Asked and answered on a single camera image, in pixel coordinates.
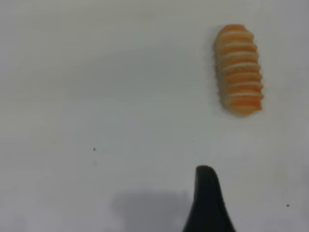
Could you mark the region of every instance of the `orange and white ridged toy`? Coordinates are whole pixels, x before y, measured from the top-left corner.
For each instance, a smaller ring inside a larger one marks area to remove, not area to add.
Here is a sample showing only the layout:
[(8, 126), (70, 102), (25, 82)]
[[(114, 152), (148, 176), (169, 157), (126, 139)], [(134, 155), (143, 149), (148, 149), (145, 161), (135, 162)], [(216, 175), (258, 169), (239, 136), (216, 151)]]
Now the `orange and white ridged toy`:
[(264, 97), (253, 37), (243, 25), (227, 25), (214, 43), (222, 103), (227, 110), (242, 116), (262, 110)]

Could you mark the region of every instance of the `white background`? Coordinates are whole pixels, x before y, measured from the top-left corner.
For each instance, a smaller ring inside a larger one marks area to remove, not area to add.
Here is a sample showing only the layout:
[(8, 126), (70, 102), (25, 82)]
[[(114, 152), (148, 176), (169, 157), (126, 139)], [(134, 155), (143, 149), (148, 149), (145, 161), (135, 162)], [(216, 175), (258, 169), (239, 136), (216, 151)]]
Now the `white background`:
[[(1, 0), (0, 232), (180, 232), (201, 164), (238, 232), (309, 231), (308, 12)], [(264, 76), (248, 118), (217, 95), (211, 46), (232, 23), (255, 34)]]

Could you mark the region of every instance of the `orange stripe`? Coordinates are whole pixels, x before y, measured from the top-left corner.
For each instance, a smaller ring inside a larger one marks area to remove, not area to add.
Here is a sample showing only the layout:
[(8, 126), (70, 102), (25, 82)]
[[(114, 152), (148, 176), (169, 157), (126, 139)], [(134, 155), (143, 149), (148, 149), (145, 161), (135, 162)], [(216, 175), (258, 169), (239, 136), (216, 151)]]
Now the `orange stripe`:
[(253, 69), (252, 67), (247, 67), (245, 69), (241, 69), (241, 70), (231, 70), (231, 71), (227, 71), (225, 73), (225, 76), (229, 76), (229, 75), (234, 75), (234, 74), (239, 74), (239, 73), (259, 73), (260, 70), (259, 69)]
[(234, 31), (234, 30), (239, 30), (239, 31), (248, 31), (244, 25), (241, 25), (241, 24), (234, 24), (234, 25), (227, 25), (225, 26), (223, 29), (221, 29), (221, 31), (218, 33), (219, 34), (222, 34), (224, 32), (227, 32), (227, 31)]
[(262, 93), (263, 86), (260, 85), (243, 85), (243, 86), (227, 86), (225, 93), (240, 93), (240, 92), (256, 92)]
[(218, 38), (216, 44), (218, 43), (230, 43), (230, 42), (245, 42), (245, 43), (253, 43), (253, 38), (245, 35), (239, 34), (231, 34), (224, 36), (222, 38)]
[(226, 54), (229, 54), (231, 52), (256, 52), (257, 48), (256, 46), (250, 46), (250, 45), (231, 45), (228, 47), (222, 48), (221, 51), (219, 51), (220, 56), (224, 56)]
[(262, 109), (261, 99), (258, 97), (236, 97), (227, 100), (229, 106), (254, 106), (257, 109)]
[(262, 110), (262, 106), (233, 106), (233, 107), (228, 107), (227, 108), (232, 111), (235, 112), (236, 114), (240, 114), (242, 116), (248, 116), (250, 114), (252, 114), (255, 111), (258, 110)]
[(237, 75), (237, 76), (227, 76), (224, 79), (226, 81), (226, 84), (237, 84), (241, 82), (261, 82), (261, 78), (256, 75)]
[(258, 58), (254, 58), (254, 57), (246, 57), (246, 58), (242, 58), (242, 57), (232, 57), (232, 58), (227, 58), (226, 60), (222, 61), (219, 66), (221, 66), (222, 68), (224, 66), (229, 66), (229, 65), (233, 65), (233, 64), (237, 64), (237, 63), (243, 63), (243, 62), (252, 62), (252, 63), (258, 63)]

